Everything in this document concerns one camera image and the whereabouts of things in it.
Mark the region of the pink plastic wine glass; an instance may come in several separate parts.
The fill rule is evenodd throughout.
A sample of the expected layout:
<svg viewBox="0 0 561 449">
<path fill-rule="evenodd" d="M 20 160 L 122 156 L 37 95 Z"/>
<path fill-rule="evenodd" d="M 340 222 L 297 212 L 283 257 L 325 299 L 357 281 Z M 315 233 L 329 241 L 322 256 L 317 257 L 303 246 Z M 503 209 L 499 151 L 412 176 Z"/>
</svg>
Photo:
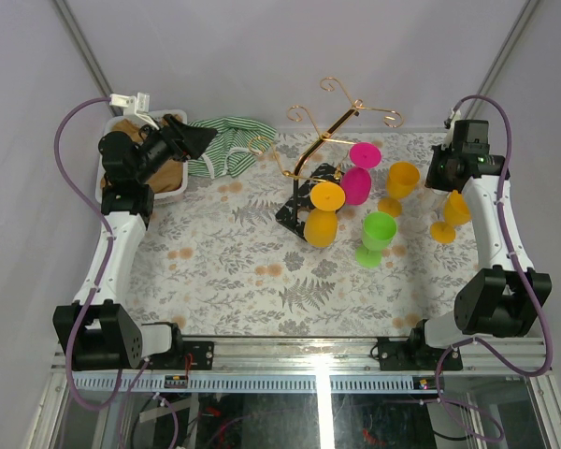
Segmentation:
<svg viewBox="0 0 561 449">
<path fill-rule="evenodd" d="M 370 170 L 380 164 L 382 156 L 377 146 L 361 142 L 352 146 L 349 158 L 352 167 L 342 177 L 340 187 L 345 193 L 345 203 L 357 206 L 367 201 L 372 185 Z"/>
</svg>

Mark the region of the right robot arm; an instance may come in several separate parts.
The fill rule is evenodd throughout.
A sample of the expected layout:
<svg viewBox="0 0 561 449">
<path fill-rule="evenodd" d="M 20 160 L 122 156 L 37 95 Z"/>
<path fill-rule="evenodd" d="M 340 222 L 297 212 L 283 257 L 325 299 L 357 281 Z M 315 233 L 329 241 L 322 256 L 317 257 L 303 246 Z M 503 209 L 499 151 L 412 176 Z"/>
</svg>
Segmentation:
<svg viewBox="0 0 561 449">
<path fill-rule="evenodd" d="M 410 363 L 428 369 L 441 349 L 483 336 L 522 338 L 535 323 L 547 327 L 542 307 L 551 294 L 548 274 L 535 270 L 521 241 L 511 206 L 510 156 L 489 153 L 489 124 L 447 122 L 424 183 L 428 210 L 450 210 L 458 224 L 468 217 L 479 270 L 454 299 L 453 310 L 419 324 L 421 338 L 408 345 Z"/>
</svg>

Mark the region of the clear wine glass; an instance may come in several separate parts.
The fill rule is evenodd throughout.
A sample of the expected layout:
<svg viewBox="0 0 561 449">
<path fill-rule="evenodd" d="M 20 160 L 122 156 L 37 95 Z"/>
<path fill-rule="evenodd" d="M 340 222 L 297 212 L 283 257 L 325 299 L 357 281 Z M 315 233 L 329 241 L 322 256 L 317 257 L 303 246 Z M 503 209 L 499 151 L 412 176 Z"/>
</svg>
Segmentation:
<svg viewBox="0 0 561 449">
<path fill-rule="evenodd" d="M 427 225 L 439 220 L 439 211 L 447 196 L 447 192 L 426 187 L 423 189 L 420 208 L 422 218 Z"/>
</svg>

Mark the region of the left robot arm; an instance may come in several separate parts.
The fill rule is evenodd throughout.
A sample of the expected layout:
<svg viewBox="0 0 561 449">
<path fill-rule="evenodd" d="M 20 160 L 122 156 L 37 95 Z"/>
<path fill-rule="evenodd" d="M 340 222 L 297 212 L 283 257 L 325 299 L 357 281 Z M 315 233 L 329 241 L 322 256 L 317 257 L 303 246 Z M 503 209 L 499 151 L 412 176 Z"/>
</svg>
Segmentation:
<svg viewBox="0 0 561 449">
<path fill-rule="evenodd" d="M 165 163 L 199 158 L 214 128 L 184 124 L 166 114 L 146 124 L 140 143 L 111 131 L 98 143 L 105 185 L 97 212 L 102 230 L 86 282 L 73 302 L 56 308 L 52 322 L 73 371 L 136 369 L 146 357 L 156 368 L 175 369 L 187 354 L 177 325 L 140 325 L 123 302 L 139 246 L 149 227 L 154 192 L 148 184 Z"/>
</svg>

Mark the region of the gold wine glass rack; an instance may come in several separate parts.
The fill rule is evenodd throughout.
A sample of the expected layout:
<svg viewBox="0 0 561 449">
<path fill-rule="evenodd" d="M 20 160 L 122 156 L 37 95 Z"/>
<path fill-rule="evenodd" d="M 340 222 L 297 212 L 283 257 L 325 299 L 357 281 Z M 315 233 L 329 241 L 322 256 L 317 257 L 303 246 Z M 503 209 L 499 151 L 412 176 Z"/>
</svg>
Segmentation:
<svg viewBox="0 0 561 449">
<path fill-rule="evenodd" d="M 308 108 L 301 105 L 293 105 L 287 110 L 287 118 L 296 123 L 303 120 L 300 111 L 305 112 L 317 134 L 317 138 L 309 145 L 309 147 L 304 152 L 299 155 L 297 162 L 295 163 L 295 166 L 292 170 L 287 170 L 282 166 L 280 154 L 277 152 L 272 138 L 267 138 L 265 136 L 256 136 L 255 138 L 252 138 L 248 143 L 248 150 L 255 150 L 257 154 L 262 154 L 267 150 L 271 150 L 277 162 L 281 175 L 293 182 L 292 195 L 277 211 L 277 213 L 275 214 L 275 219 L 280 225 L 303 240 L 305 240 L 306 221 L 300 219 L 298 213 L 301 210 L 314 210 L 314 205 L 311 198 L 311 192 L 313 188 L 319 183 L 332 183 L 335 185 L 339 185 L 340 180 L 344 175 L 344 172 L 341 170 L 342 163 L 339 162 L 335 167 L 327 163 L 323 163 L 319 165 L 310 175 L 303 176 L 303 168 L 311 159 L 311 157 L 326 143 L 346 144 L 350 146 L 354 145 L 354 142 L 352 141 L 336 139 L 333 138 L 333 136 L 351 118 L 358 117 L 361 111 L 367 110 L 382 113 L 382 122 L 390 128 L 398 128 L 405 122 L 403 115 L 396 110 L 373 108 L 367 106 L 362 99 L 353 98 L 345 88 L 344 84 L 335 77 L 325 77 L 320 80 L 319 85 L 324 91 L 327 92 L 341 90 L 346 96 L 350 105 L 347 111 L 343 113 L 338 119 L 336 119 L 336 121 L 324 131 L 321 131 L 319 129 Z"/>
</svg>

